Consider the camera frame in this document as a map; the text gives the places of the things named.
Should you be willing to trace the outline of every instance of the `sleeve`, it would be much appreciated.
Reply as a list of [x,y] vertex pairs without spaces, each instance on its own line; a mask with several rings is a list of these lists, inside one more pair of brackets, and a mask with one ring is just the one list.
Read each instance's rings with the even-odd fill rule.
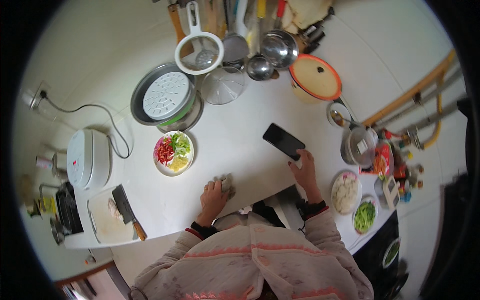
[[175,245],[173,245],[170,250],[137,275],[133,281],[131,298],[139,300],[144,299],[144,287],[149,284],[157,274],[164,272],[166,269],[173,266],[173,264],[182,258],[190,248],[201,241],[202,240],[199,237],[189,231],[182,232],[179,238],[175,241]]
[[350,272],[357,286],[359,299],[373,299],[372,284],[340,240],[340,233],[336,229],[330,209],[327,208],[305,222],[305,238],[318,249],[336,257],[340,265]]

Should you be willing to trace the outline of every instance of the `knife handle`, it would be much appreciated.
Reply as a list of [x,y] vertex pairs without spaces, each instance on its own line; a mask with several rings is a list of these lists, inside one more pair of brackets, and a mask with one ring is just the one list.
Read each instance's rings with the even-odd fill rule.
[[134,222],[133,227],[135,228],[135,231],[137,232],[137,235],[140,238],[140,240],[145,240],[147,238],[147,234],[145,233],[140,223]]

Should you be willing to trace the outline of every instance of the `cleaver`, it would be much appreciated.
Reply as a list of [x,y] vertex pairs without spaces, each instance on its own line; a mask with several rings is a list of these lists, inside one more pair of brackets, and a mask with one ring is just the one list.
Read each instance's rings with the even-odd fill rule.
[[133,214],[132,207],[130,206],[130,203],[128,203],[127,195],[125,194],[123,185],[116,187],[112,191],[112,195],[115,203],[117,204],[117,209],[123,215],[123,223],[127,224],[128,222],[132,221],[133,228],[135,228],[140,240],[145,240],[147,238],[147,234]]

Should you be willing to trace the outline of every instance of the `pot lid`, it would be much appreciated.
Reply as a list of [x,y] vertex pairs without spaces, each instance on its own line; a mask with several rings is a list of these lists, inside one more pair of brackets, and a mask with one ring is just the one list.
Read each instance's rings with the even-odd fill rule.
[[173,116],[183,108],[191,88],[188,77],[182,72],[170,72],[158,77],[145,92],[145,113],[154,120]]
[[321,100],[335,100],[342,93],[342,82],[336,71],[320,58],[300,54],[290,66],[293,80],[307,93]]

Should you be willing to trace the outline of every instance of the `small dish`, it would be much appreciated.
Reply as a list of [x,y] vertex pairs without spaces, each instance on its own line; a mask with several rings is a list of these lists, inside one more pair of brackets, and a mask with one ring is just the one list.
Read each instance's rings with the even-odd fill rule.
[[[187,165],[184,166],[183,168],[181,168],[180,170],[178,170],[177,172],[175,172],[175,171],[171,170],[169,167],[165,166],[165,164],[162,164],[158,161],[157,152],[158,152],[158,148],[162,144],[162,141],[165,138],[167,138],[168,136],[173,136],[175,133],[178,133],[178,132],[181,132],[181,131],[170,131],[170,132],[165,133],[158,140],[158,142],[155,144],[155,147],[153,149],[153,163],[155,164],[156,169],[160,173],[162,173],[163,175],[169,176],[169,177],[175,177],[175,176],[178,176],[178,175],[182,174],[183,172],[185,172],[190,167],[190,165],[192,164],[192,161],[193,161],[193,154],[194,154],[193,143],[192,143],[192,140],[190,139],[190,137],[187,134],[185,134],[184,132],[181,132],[181,133],[183,133],[187,137],[188,142],[190,143],[190,152],[185,155],[185,157],[188,159]],[[173,158],[174,158],[174,156],[172,157],[171,160],[167,161],[167,164],[171,163],[173,161]]]
[[[357,195],[356,195],[356,198],[355,198],[355,201],[351,203],[350,207],[348,208],[347,211],[343,211],[343,212],[340,212],[339,209],[337,208],[337,205],[336,205],[336,201],[334,199],[334,192],[336,192],[336,190],[338,189],[338,187],[342,184],[345,183],[345,180],[346,179],[352,179],[352,180],[355,180],[356,184],[357,184]],[[351,172],[351,171],[345,171],[345,172],[341,172],[340,175],[337,176],[337,178],[335,179],[333,185],[332,185],[332,191],[331,191],[331,200],[332,200],[332,205],[335,209],[336,212],[338,212],[340,215],[342,216],[347,216],[349,214],[351,214],[353,211],[354,211],[354,208],[357,207],[359,201],[361,200],[361,183],[360,183],[360,180],[358,178],[358,176]]]
[[[368,227],[368,229],[366,231],[359,231],[355,228],[355,215],[357,214],[357,210],[360,208],[360,205],[362,205],[363,203],[365,202],[370,202],[371,204],[373,204],[373,206],[375,207],[375,217],[373,218],[373,223],[370,227]],[[372,196],[366,196],[365,198],[363,198],[359,205],[357,206],[357,209],[355,210],[355,212],[352,214],[352,225],[353,225],[353,229],[355,229],[355,231],[360,234],[360,235],[364,235],[366,234],[367,232],[370,231],[370,229],[372,229],[373,225],[375,224],[375,221],[377,220],[378,218],[378,203],[377,203],[377,200],[375,200],[375,198],[373,198]]]
[[[387,260],[387,255],[390,252],[390,249],[392,249],[393,245],[395,245],[396,243],[398,243],[398,249],[397,249],[395,255],[393,256],[393,258],[389,262],[387,262],[386,261]],[[400,252],[400,238],[396,238],[393,242],[390,243],[390,246],[388,246],[387,250],[385,251],[384,258],[382,260],[382,266],[384,267],[384,269],[388,268],[393,263],[395,258],[398,256],[399,252]]]
[[352,120],[352,116],[350,115],[348,109],[347,109],[345,106],[341,105],[340,103],[333,102],[333,103],[331,103],[331,104],[327,107],[327,119],[328,119],[328,121],[330,122],[330,124],[332,124],[332,126],[338,127],[338,128],[348,127],[348,126],[349,126],[349,123],[348,123],[348,122],[345,122],[345,121],[343,121],[343,120],[342,120],[343,123],[344,123],[343,126],[340,126],[340,125],[338,125],[337,123],[335,123],[335,121],[334,121],[333,118],[332,118],[332,114],[331,114],[331,112],[334,111],[334,110],[338,111],[338,113],[339,113],[344,119],[349,120],[349,121]]

